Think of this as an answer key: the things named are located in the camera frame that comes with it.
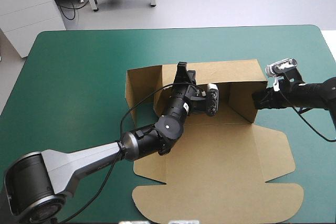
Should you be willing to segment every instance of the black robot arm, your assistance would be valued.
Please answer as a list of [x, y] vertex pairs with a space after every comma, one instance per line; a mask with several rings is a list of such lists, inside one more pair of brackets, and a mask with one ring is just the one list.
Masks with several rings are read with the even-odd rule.
[[120, 142], [73, 153], [54, 150], [29, 153], [5, 172], [0, 194], [0, 220], [4, 224], [38, 224], [50, 220], [73, 197], [79, 181], [115, 162], [130, 161], [158, 152], [167, 154], [183, 134], [188, 115], [218, 110], [218, 88], [207, 92], [196, 85], [196, 72], [179, 62], [171, 95], [158, 121], [122, 134]]
[[323, 83], [305, 83], [295, 59], [284, 59], [266, 67], [274, 77], [273, 87], [253, 94], [255, 107], [262, 109], [300, 108], [299, 114], [311, 109], [328, 110], [336, 128], [336, 77]]

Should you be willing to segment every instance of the white cabinet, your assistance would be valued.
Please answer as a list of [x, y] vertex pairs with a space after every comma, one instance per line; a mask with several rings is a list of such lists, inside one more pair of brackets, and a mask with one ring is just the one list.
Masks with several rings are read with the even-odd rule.
[[40, 32], [65, 27], [54, 0], [0, 0], [0, 29], [26, 57]]

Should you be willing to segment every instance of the flattened cardboard box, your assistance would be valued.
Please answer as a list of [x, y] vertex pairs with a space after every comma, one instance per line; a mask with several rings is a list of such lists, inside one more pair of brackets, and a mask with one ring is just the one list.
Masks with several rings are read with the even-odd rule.
[[[197, 84], [218, 85], [218, 114], [188, 117], [183, 136], [168, 155], [152, 154], [134, 162], [137, 175], [166, 183], [133, 190], [139, 211], [157, 223], [276, 223], [292, 217], [302, 204], [302, 187], [266, 183], [293, 172], [295, 163], [283, 133], [253, 124], [257, 110], [251, 94], [267, 85], [257, 60], [187, 67], [196, 70]], [[172, 83], [175, 73], [176, 65], [128, 70], [129, 107]], [[163, 90], [154, 97], [157, 115], [169, 93]]]

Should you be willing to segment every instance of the green tabletop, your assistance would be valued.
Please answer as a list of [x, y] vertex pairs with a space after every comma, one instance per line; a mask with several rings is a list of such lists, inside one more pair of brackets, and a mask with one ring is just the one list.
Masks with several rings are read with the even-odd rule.
[[[119, 120], [128, 108], [127, 69], [238, 59], [258, 59], [264, 67], [290, 57], [299, 62], [306, 82], [336, 76], [335, 61], [315, 26], [43, 32], [0, 117], [0, 172], [31, 151], [72, 152], [118, 139]], [[150, 106], [141, 110], [140, 124], [155, 120]], [[312, 110], [305, 116], [328, 137], [335, 136], [326, 111]], [[298, 183], [305, 190], [301, 209], [289, 221], [334, 222], [336, 144], [315, 135], [291, 109], [259, 111], [256, 124], [285, 132], [290, 142], [296, 170], [271, 182]], [[133, 127], [128, 119], [125, 129]], [[81, 181], [59, 220], [96, 192], [105, 172]], [[122, 161], [101, 196], [74, 221], [144, 219], [131, 195], [135, 186], [151, 183], [134, 175], [131, 162]]]

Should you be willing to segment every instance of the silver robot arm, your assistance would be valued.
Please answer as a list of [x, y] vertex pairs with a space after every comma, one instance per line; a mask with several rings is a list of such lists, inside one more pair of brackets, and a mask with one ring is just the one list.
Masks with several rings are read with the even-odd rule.
[[195, 74], [186, 70], [186, 62], [180, 62], [171, 96], [158, 121], [123, 133], [120, 142], [72, 153], [34, 152], [15, 161], [4, 174], [1, 223], [45, 223], [61, 210], [66, 197], [74, 196], [79, 181], [87, 175], [122, 159], [167, 154], [183, 134], [187, 116], [214, 116], [218, 110], [217, 86], [208, 84], [207, 92], [201, 92]]

